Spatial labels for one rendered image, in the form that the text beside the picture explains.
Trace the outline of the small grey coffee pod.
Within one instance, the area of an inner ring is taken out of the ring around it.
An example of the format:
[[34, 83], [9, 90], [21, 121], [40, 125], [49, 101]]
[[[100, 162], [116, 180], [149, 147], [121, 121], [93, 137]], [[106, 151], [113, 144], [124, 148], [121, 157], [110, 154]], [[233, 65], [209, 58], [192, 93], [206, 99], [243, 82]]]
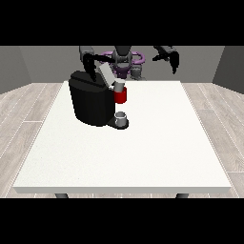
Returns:
[[122, 92], [123, 89], [124, 89], [124, 86], [125, 86], [125, 81], [123, 79], [117, 78], [114, 81], [114, 88], [113, 88], [113, 90], [115, 92]]

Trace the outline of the black coffee machine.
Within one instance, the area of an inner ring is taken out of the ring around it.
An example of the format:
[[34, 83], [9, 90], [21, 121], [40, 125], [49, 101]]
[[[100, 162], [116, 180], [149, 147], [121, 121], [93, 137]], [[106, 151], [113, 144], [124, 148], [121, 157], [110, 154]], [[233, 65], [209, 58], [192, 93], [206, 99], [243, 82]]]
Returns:
[[75, 71], [69, 80], [71, 101], [75, 116], [81, 122], [96, 127], [111, 126], [118, 130], [129, 127], [129, 120], [123, 127], [115, 125], [114, 90], [110, 89], [102, 75], [96, 73], [93, 82], [85, 71]]

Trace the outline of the pale grey machine lid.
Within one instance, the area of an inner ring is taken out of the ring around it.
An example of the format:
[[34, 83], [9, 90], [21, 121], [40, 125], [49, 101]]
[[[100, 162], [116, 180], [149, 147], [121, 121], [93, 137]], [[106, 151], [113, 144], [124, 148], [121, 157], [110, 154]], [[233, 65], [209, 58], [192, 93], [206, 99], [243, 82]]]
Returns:
[[115, 80], [111, 67], [108, 63], [104, 63], [98, 67], [98, 70], [104, 78], [106, 85], [109, 87]]

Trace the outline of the small grey cup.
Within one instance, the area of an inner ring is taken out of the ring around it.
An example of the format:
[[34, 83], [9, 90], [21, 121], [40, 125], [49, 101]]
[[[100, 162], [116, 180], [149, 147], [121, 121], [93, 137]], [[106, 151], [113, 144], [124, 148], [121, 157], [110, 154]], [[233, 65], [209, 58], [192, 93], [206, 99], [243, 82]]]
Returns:
[[118, 127], [123, 127], [127, 123], [127, 115], [124, 112], [117, 112], [114, 115], [115, 125]]

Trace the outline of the red pod holder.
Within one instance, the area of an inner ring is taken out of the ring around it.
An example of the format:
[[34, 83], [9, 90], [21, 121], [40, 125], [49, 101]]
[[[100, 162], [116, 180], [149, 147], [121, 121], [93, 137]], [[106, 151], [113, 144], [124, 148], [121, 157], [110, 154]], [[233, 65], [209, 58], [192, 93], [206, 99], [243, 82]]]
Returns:
[[114, 102], [117, 104], [123, 104], [127, 101], [127, 88], [124, 87], [122, 92], [114, 92]]

